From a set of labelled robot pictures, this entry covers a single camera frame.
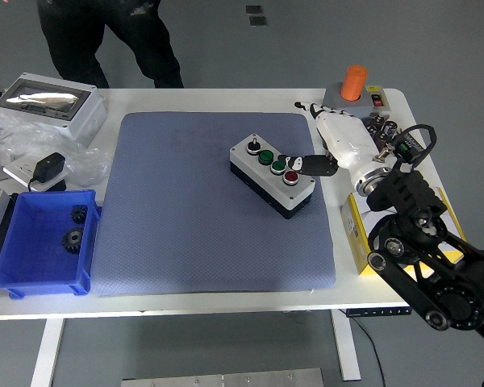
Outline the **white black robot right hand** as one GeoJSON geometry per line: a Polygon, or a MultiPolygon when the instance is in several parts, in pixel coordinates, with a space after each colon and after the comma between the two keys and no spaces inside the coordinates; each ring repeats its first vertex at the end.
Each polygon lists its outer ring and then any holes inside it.
{"type": "Polygon", "coordinates": [[[320,106],[310,102],[296,102],[315,120],[316,129],[331,156],[287,156],[278,160],[296,173],[308,176],[330,177],[335,167],[348,170],[356,190],[367,190],[390,172],[390,168],[374,157],[378,150],[363,122],[344,110],[320,106]]]}

